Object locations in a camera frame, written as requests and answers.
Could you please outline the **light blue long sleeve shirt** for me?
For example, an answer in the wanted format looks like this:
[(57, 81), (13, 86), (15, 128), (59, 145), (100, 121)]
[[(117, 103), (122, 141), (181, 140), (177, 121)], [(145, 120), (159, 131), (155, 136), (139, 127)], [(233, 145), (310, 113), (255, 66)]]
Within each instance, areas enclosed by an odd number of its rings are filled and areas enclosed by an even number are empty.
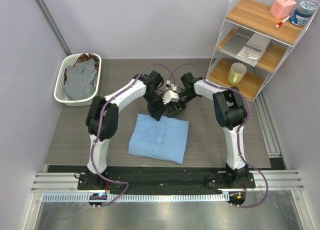
[(133, 156), (182, 164), (187, 147), (189, 122), (162, 116), (159, 121), (138, 114), (128, 144)]

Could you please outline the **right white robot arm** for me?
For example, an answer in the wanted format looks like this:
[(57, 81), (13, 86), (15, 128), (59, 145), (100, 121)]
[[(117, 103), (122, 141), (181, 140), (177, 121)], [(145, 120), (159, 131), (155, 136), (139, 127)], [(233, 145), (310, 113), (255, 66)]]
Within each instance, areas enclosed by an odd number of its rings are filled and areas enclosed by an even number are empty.
[(241, 186), (249, 177), (249, 165), (244, 151), (243, 131), (248, 117), (245, 98), (237, 87), (213, 85), (203, 78), (194, 78), (189, 72), (181, 77), (184, 88), (177, 92), (175, 84), (166, 82), (167, 91), (162, 97), (168, 106), (168, 115), (173, 116), (186, 108), (195, 97), (213, 101), (215, 119), (224, 132), (227, 159), (225, 164), (226, 183), (233, 188)]

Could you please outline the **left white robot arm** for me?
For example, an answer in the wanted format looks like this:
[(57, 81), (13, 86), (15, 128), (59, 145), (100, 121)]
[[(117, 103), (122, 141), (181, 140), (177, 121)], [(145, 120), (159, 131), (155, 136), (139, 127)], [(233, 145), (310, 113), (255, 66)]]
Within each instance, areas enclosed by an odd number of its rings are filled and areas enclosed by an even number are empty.
[(107, 152), (110, 139), (118, 130), (119, 113), (136, 99), (143, 97), (152, 118), (159, 121), (166, 110), (163, 95), (157, 90), (164, 84), (160, 73), (137, 74), (124, 87), (104, 97), (93, 98), (85, 121), (90, 135), (90, 157), (83, 182), (97, 190), (107, 182), (103, 174), (107, 169)]

